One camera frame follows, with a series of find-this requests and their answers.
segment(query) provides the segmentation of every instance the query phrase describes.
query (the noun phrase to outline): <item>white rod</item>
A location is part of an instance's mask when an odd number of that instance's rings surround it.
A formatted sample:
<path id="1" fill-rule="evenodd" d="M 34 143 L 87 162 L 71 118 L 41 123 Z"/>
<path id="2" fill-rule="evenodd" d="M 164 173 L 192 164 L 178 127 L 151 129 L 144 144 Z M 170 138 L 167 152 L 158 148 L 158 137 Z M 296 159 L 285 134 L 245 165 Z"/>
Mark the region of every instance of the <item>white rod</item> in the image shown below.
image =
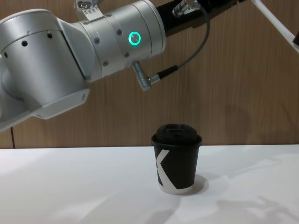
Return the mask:
<path id="1" fill-rule="evenodd" d="M 276 29 L 281 33 L 281 35 L 289 42 L 289 44 L 299 53 L 299 46 L 293 43 L 295 39 L 294 34 L 292 34 L 271 12 L 270 10 L 261 2 L 261 0 L 251 0 L 253 4 L 267 17 L 267 19 L 276 27 Z"/>

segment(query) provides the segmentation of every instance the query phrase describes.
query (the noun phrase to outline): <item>cable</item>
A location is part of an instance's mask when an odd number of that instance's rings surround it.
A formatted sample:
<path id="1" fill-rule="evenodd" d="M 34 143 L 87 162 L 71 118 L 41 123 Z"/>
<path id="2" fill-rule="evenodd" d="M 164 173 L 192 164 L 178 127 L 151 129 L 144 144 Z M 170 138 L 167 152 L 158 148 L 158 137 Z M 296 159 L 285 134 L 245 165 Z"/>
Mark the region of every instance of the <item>cable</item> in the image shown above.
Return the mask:
<path id="1" fill-rule="evenodd" d="M 210 18 L 209 18 L 209 15 L 208 13 L 206 12 L 206 10 L 203 8 L 203 7 L 200 7 L 200 11 L 202 11 L 203 15 L 204 15 L 204 18 L 205 18 L 205 21 L 206 21 L 206 35 L 205 35 L 205 38 L 203 40 L 203 42 L 200 44 L 200 46 L 196 49 L 196 51 L 187 59 L 185 60 L 184 62 L 182 62 L 181 64 L 179 65 L 174 65 L 172 67 L 169 67 L 161 72 L 158 72 L 156 75 L 159 76 L 159 80 L 169 76 L 170 74 L 172 74 L 173 72 L 177 71 L 178 69 L 182 68 L 184 65 L 186 65 L 187 63 L 189 63 L 193 58 L 196 57 L 196 55 L 203 49 L 203 47 L 205 46 L 208 38 L 209 38 L 209 35 L 210 35 Z"/>
<path id="2" fill-rule="evenodd" d="M 203 40 L 203 42 L 201 43 L 201 45 L 197 48 L 197 50 L 184 62 L 182 62 L 181 64 L 178 65 L 178 68 L 182 68 L 184 65 L 186 65 L 187 63 L 189 63 L 193 58 L 196 57 L 196 55 L 203 49 L 203 47 L 205 46 L 209 35 L 210 35 L 210 18 L 209 15 L 207 14 L 206 10 L 203 7 L 200 7 L 200 11 L 203 13 L 204 17 L 205 17 L 205 21 L 206 21 L 206 36 Z"/>

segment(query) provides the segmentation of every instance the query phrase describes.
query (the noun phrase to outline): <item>screw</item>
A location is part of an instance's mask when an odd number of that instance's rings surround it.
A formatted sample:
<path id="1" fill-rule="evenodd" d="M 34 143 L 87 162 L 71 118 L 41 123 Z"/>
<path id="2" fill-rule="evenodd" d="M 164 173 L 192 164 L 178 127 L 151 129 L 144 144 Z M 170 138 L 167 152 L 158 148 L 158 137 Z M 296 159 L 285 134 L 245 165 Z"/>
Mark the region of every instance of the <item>screw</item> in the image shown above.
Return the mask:
<path id="1" fill-rule="evenodd" d="M 134 34 L 134 35 L 132 35 L 131 40 L 132 40 L 134 43 L 137 43 L 137 42 L 139 41 L 139 36 L 136 35 L 136 34 Z"/>
<path id="2" fill-rule="evenodd" d="M 100 43 L 100 39 L 99 39 L 99 38 L 95 38 L 93 41 L 94 41 L 96 44 L 99 44 L 99 43 Z"/>
<path id="3" fill-rule="evenodd" d="M 83 1 L 79 2 L 78 6 L 79 6 L 79 8 L 84 8 L 84 9 L 90 8 L 90 6 L 86 2 L 83 2 Z"/>
<path id="4" fill-rule="evenodd" d="M 26 47 L 28 45 L 28 42 L 27 41 L 22 41 L 22 46 L 23 47 Z"/>
<path id="5" fill-rule="evenodd" d="M 116 33 L 117 33 L 118 36 L 121 36 L 121 35 L 122 35 L 122 30 L 121 30 L 121 29 L 118 29 L 118 30 L 116 31 Z"/>

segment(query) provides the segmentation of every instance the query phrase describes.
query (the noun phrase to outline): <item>black cup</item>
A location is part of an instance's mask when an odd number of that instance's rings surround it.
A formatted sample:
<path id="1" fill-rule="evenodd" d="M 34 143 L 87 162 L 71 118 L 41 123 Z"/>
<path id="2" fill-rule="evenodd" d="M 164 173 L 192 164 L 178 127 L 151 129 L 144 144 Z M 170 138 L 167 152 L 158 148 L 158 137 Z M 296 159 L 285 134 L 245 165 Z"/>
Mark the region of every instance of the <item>black cup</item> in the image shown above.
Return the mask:
<path id="1" fill-rule="evenodd" d="M 164 125 L 152 137 L 160 188 L 169 194 L 192 190 L 202 139 L 188 125 Z"/>

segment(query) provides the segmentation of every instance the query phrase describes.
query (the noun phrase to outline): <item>green led ring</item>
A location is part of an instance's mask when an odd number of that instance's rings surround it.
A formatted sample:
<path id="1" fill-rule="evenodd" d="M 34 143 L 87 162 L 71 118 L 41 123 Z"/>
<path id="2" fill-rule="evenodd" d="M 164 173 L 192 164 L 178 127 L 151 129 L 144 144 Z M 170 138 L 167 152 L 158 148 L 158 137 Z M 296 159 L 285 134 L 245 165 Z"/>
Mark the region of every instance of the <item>green led ring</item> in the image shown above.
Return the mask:
<path id="1" fill-rule="evenodd" d="M 135 43 L 135 42 L 132 41 L 132 36 L 133 35 L 137 35 L 139 37 L 139 41 L 138 42 Z M 138 32 L 136 32 L 136 31 L 131 32 L 130 35 L 129 35 L 129 42 L 133 46 L 136 46 L 136 45 L 140 44 L 140 42 L 141 42 L 141 36 L 140 36 L 140 34 Z"/>

